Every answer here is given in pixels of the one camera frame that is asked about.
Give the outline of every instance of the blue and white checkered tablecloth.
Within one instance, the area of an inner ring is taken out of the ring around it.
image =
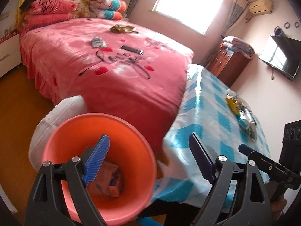
[[[257,140],[251,140],[239,127],[236,116],[225,97],[228,87],[200,65],[189,65],[187,86],[179,113],[163,140],[168,166],[158,161],[163,178],[157,179],[153,201],[178,201],[201,207],[211,185],[204,180],[188,147],[188,138],[196,132],[203,143],[212,146],[218,155],[231,161],[246,163],[238,151],[242,143],[270,157],[268,145],[257,120]],[[268,179],[262,173],[263,180]],[[235,183],[231,183],[225,207],[231,204]]]

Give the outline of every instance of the package inside bucket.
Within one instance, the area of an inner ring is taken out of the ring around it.
[[[119,197],[122,192],[122,173],[118,165],[104,161],[93,182],[87,186],[92,196]]]

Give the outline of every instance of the bright window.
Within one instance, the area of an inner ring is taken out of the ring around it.
[[[223,0],[157,0],[153,11],[205,34]]]

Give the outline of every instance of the window frame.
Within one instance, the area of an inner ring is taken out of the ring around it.
[[[161,12],[157,11],[156,8],[157,8],[157,6],[158,6],[159,1],[160,1],[160,0],[156,0],[155,4],[154,4],[154,6],[153,6],[153,9],[151,10],[152,12],[155,12],[155,13],[157,13],[157,14],[160,14],[160,15],[164,16],[164,17],[167,17],[167,18],[170,18],[170,19],[172,19],[172,20],[175,20],[175,21],[179,22],[180,24],[182,24],[182,25],[188,27],[189,29],[194,30],[195,32],[201,34],[201,35],[204,36],[204,37],[206,37],[206,33],[208,32],[208,29],[210,28],[212,22],[216,19],[216,16],[217,16],[219,10],[220,10],[221,7],[222,7],[222,4],[224,3],[224,0],[222,0],[222,3],[221,3],[221,5],[220,5],[220,7],[219,7],[219,9],[218,9],[218,11],[217,11],[217,13],[216,13],[216,15],[213,17],[213,19],[212,19],[210,25],[208,26],[208,28],[206,29],[206,31],[205,31],[204,33],[201,33],[201,32],[199,32],[199,31],[197,31],[196,29],[190,27],[189,25],[186,25],[186,24],[183,23],[181,20],[179,20],[179,19],[177,19],[177,18],[174,18],[174,17],[172,17],[172,16],[169,16],[168,14],[161,13]]]

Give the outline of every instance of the wall switch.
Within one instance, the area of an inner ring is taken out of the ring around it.
[[[0,21],[9,17],[9,11],[0,15]]]

